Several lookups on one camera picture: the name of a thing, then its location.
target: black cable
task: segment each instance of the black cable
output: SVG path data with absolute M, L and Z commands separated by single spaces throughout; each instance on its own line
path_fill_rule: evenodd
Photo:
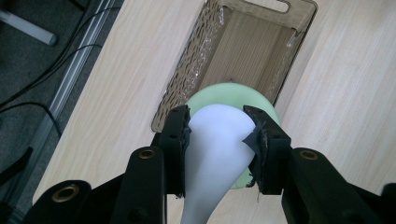
M 2 102 L 0 104 L 0 108 L 4 107 L 5 105 L 7 105 L 8 103 L 14 101 L 15 99 L 21 97 L 22 95 L 24 95 L 27 91 L 30 90 L 30 88 L 35 85 L 35 83 L 37 81 L 39 81 L 43 76 L 45 76 L 48 72 L 50 72 L 52 70 L 52 67 L 55 66 L 63 57 L 64 54 L 69 50 L 72 40 L 74 40 L 75 35 L 78 31 L 78 27 L 81 24 L 82 20 L 85 17 L 85 14 L 87 13 L 88 8 L 91 5 L 91 0 L 88 2 L 87 7 L 85 8 L 83 15 L 81 16 L 81 18 L 78 21 L 78 26 L 74 29 L 73 33 L 71 34 L 71 38 L 70 40 L 67 42 L 66 46 L 61 50 L 61 53 L 56 57 L 55 61 L 41 74 L 39 75 L 35 80 L 33 80 L 31 83 L 29 83 L 28 85 L 26 85 L 24 88 L 22 88 L 20 91 L 16 92 L 15 94 L 13 94 L 12 96 L 10 96 L 8 99 L 6 99 L 4 102 Z
M 65 53 L 70 49 L 71 44 L 74 42 L 74 40 L 77 38 L 78 33 L 82 30 L 82 28 L 87 24 L 88 21 L 90 21 L 91 19 L 93 19 L 94 17 L 96 17 L 97 15 L 104 13 L 106 11 L 110 11 L 110 10 L 120 10 L 120 7 L 109 7 L 109 8 L 105 8 L 103 10 L 100 10 L 98 12 L 96 12 L 95 14 L 91 15 L 87 20 L 85 20 L 83 23 L 82 22 L 82 18 L 85 17 L 85 13 L 86 10 L 84 11 L 84 15 L 81 17 L 80 21 L 78 22 L 78 26 L 76 27 L 75 31 L 72 34 L 72 37 L 70 38 L 70 40 L 68 41 L 67 45 L 65 46 L 65 48 L 62 50 L 61 54 L 57 57 L 57 59 L 51 64 L 51 66 L 46 69 L 46 71 L 44 71 L 41 75 L 38 76 L 38 78 L 36 78 L 35 80 L 33 80 L 31 83 L 29 83 L 28 85 L 26 85 L 24 88 L 22 88 L 20 91 L 18 91 L 17 93 L 15 93 L 14 95 L 12 95 L 11 97 L 9 97 L 7 100 L 5 100 L 3 103 L 0 104 L 0 108 L 4 107 L 5 105 L 9 104 L 10 102 L 14 101 L 15 99 L 21 97 L 22 95 L 24 95 L 26 92 L 28 92 L 29 90 L 31 90 L 32 88 L 34 88 L 35 86 L 43 83 L 45 80 L 47 80 L 50 76 L 53 75 L 53 73 L 55 71 L 57 71 L 59 69 L 59 65 L 62 66 L 64 64 L 64 62 L 68 59 L 68 56 L 66 56 L 66 59 L 64 59 L 64 55 Z M 42 79 L 44 76 L 46 76 L 47 74 L 49 74 L 49 77 L 45 77 L 44 80 L 40 80 Z
M 79 49 L 76 49 L 75 51 L 73 51 L 73 52 L 71 52 L 69 55 L 67 55 L 67 56 L 65 57 L 65 59 L 64 59 L 56 68 L 54 68 L 48 76 L 46 76 L 46 77 L 44 77 L 44 79 L 38 81 L 38 82 L 37 82 L 34 86 L 32 86 L 29 90 L 33 89 L 34 87 L 37 87 L 38 85 L 40 85 L 41 83 L 43 83 L 44 81 L 46 81 L 47 79 L 49 79 L 50 77 L 52 77 L 52 75 L 53 75 L 54 73 L 56 73 L 56 72 L 66 63 L 67 60 L 69 60 L 74 54 L 76 54 L 76 53 L 79 52 L 80 50 L 85 49 L 85 48 L 87 48 L 87 47 L 98 47 L 98 48 L 102 48 L 101 45 L 90 44 L 90 45 L 82 46 L 82 47 L 79 48 Z
M 36 105 L 36 106 L 40 106 L 41 108 L 43 108 L 46 111 L 47 115 L 49 116 L 50 120 L 52 121 L 53 126 L 55 127 L 55 130 L 56 130 L 56 133 L 58 134 L 58 136 L 59 137 L 62 136 L 62 131 L 61 131 L 61 128 L 59 127 L 59 125 L 58 125 L 58 122 L 56 121 L 55 117 L 53 117 L 53 115 L 50 112 L 50 110 L 43 104 L 36 103 L 36 102 L 24 102 L 24 103 L 20 103 L 20 104 L 17 104 L 17 105 L 12 105 L 10 107 L 2 109 L 2 110 L 0 110 L 0 114 L 4 113 L 4 112 L 6 112 L 6 111 L 8 111 L 10 109 L 13 109 L 13 108 L 16 108 L 16 107 L 20 107 L 20 106 L 23 106 L 23 105 Z

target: table surface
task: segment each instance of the table surface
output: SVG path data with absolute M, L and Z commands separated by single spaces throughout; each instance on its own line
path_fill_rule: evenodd
M 204 0 L 125 1 L 34 202 L 66 179 L 95 188 L 148 146 L 150 122 Z M 396 2 L 318 0 L 318 14 L 276 104 L 294 147 L 325 154 L 379 193 L 396 182 Z M 168 196 L 168 221 L 182 200 Z M 230 190 L 209 223 L 284 223 L 279 196 Z

